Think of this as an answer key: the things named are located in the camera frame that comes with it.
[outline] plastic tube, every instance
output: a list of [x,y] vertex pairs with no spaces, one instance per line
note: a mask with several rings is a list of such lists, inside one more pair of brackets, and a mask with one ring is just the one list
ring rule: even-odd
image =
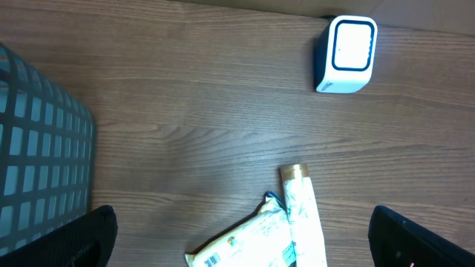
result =
[[306,164],[281,168],[297,267],[327,267],[324,233]]

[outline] barcode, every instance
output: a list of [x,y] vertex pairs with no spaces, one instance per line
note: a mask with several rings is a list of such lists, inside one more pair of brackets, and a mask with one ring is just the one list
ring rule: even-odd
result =
[[220,258],[216,253],[214,253],[211,257],[205,260],[206,267],[215,266],[216,263],[219,263],[219,262],[220,262]]

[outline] tube cap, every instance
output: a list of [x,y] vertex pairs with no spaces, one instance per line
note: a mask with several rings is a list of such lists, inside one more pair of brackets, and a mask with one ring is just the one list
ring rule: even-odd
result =
[[309,177],[309,168],[305,163],[284,166],[281,167],[281,176],[283,181]]

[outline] rounded square device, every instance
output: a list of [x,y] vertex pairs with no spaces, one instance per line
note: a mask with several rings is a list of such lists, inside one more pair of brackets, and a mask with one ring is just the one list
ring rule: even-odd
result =
[[315,50],[315,84],[322,93],[354,93],[373,72],[378,27],[363,16],[338,16]]

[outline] wood grain surface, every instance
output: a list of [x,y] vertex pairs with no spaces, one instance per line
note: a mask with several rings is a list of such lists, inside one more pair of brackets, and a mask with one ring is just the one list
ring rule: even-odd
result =
[[380,27],[373,78],[316,93],[327,21],[169,1],[0,2],[0,39],[96,117],[109,266],[183,254],[306,162],[329,266],[371,266],[375,205],[475,252],[475,38]]

